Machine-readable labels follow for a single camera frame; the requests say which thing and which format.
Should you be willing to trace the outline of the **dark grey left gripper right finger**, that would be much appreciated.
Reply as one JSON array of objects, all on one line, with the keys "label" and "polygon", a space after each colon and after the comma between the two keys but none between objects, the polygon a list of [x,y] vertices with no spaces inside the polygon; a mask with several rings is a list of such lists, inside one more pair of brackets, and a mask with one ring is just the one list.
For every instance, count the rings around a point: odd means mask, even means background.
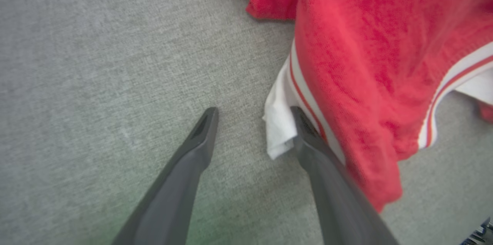
[{"label": "dark grey left gripper right finger", "polygon": [[396,245],[380,215],[299,107],[292,106],[294,149],[310,185],[326,245]]}]

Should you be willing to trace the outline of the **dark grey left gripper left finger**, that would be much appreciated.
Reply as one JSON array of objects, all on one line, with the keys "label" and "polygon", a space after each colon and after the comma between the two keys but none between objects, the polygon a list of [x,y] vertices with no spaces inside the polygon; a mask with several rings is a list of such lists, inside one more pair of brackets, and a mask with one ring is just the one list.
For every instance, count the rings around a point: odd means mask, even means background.
[{"label": "dark grey left gripper left finger", "polygon": [[213,157],[220,114],[207,108],[151,184],[114,245],[185,245],[202,173]]}]

